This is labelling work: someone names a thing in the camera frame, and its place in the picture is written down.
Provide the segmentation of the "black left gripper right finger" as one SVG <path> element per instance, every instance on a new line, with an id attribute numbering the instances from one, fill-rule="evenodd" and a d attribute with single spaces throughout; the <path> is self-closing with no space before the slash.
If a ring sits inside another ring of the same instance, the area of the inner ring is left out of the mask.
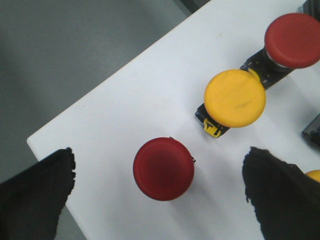
<path id="1" fill-rule="evenodd" d="M 320 238 L 320 183 L 297 165 L 251 147 L 242 177 L 246 200 L 254 207 L 266 240 Z"/>

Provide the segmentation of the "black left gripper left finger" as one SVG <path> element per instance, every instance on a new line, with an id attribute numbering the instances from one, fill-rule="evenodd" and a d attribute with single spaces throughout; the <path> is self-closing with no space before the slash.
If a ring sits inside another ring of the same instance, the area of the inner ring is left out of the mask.
<path id="1" fill-rule="evenodd" d="M 0 238 L 53 240 L 75 186 L 75 156 L 59 149 L 0 185 Z"/>

